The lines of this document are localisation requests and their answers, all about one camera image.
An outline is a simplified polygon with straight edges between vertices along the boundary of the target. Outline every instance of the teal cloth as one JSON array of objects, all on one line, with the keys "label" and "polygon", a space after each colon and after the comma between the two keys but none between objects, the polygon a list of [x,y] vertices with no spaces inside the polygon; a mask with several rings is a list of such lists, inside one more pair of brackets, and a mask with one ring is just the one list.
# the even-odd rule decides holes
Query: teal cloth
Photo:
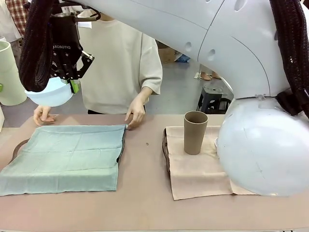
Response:
[{"label": "teal cloth", "polygon": [[0,196],[115,191],[125,125],[37,128],[0,172]]}]

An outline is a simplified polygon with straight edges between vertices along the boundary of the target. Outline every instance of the person's hand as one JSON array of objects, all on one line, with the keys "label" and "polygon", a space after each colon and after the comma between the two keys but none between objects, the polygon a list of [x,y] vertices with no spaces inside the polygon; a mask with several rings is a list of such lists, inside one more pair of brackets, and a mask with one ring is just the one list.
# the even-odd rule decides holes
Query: person's hand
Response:
[{"label": "person's hand", "polygon": [[126,114],[125,121],[129,120],[131,114],[133,114],[133,119],[129,123],[128,127],[129,128],[138,127],[142,123],[142,121],[145,117],[144,102],[141,99],[141,97],[137,96],[133,100],[133,102],[131,103],[129,110]]},{"label": "person's hand", "polygon": [[49,115],[50,111],[51,111],[51,107],[39,105],[34,110],[33,119],[34,119],[35,124],[37,124],[40,127],[44,123],[54,123],[56,120],[56,117]]}]

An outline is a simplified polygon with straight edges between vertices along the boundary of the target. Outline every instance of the black stool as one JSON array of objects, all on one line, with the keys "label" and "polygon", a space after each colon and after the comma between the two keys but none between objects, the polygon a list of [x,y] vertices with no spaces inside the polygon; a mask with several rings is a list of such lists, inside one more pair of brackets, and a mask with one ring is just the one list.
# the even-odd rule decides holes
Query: black stool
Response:
[{"label": "black stool", "polygon": [[197,104],[197,111],[206,114],[224,115],[231,103],[230,99],[223,98],[220,87],[203,87]]}]

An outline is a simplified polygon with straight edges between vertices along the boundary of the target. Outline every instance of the beige tabletop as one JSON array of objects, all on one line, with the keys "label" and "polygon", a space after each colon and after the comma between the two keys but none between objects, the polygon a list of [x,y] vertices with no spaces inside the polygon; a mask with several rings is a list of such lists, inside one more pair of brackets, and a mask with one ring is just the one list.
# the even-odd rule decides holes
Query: beige tabletop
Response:
[{"label": "beige tabletop", "polygon": [[[57,124],[113,125],[123,120],[120,115],[59,116]],[[210,124],[218,120],[211,117]],[[0,197],[0,229],[274,231],[309,227],[308,192],[289,198],[226,195],[173,201],[162,137],[166,126],[182,124],[183,116],[147,116],[143,126],[127,131],[116,192]],[[29,119],[0,148],[0,169],[35,128]]]}]

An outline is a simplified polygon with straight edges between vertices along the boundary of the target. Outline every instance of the brown cup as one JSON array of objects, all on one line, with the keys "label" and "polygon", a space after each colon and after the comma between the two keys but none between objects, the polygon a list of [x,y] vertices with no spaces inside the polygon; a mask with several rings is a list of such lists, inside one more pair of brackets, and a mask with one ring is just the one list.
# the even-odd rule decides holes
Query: brown cup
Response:
[{"label": "brown cup", "polygon": [[208,116],[200,111],[190,111],[184,115],[184,151],[189,155],[201,152]]}]

